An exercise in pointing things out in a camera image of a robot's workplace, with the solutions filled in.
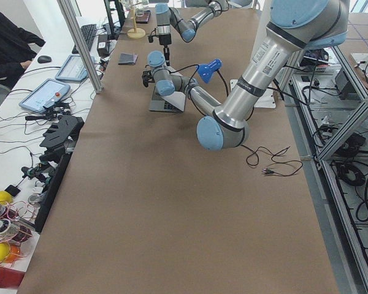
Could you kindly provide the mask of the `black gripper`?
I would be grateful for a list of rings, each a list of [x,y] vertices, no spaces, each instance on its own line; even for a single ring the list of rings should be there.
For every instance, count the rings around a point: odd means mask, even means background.
[[[158,39],[159,39],[159,44],[164,46],[163,54],[164,54],[166,64],[167,66],[169,66],[170,65],[170,49],[168,46],[172,44],[171,34],[159,34]]]
[[[142,72],[142,81],[143,82],[153,82],[153,75],[150,70],[144,70]]]

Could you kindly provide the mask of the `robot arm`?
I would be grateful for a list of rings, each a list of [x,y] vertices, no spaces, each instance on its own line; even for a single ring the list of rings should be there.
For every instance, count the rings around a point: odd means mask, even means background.
[[[158,38],[159,44],[163,46],[166,64],[169,66],[169,45],[172,44],[171,28],[179,33],[184,42],[189,43],[195,38],[198,29],[202,25],[228,10],[229,4],[227,1],[209,1],[206,8],[186,20],[178,9],[169,7],[166,3],[159,3],[155,6],[157,27],[149,35],[148,41],[152,43],[154,37]]]
[[[174,74],[165,51],[147,56],[144,86],[155,84],[160,97],[186,94],[203,112],[197,124],[197,139],[208,150],[235,148],[248,138],[246,118],[258,99],[298,50],[332,47],[347,36],[349,1],[271,1],[266,34],[251,61],[224,103],[219,103],[194,78]]]

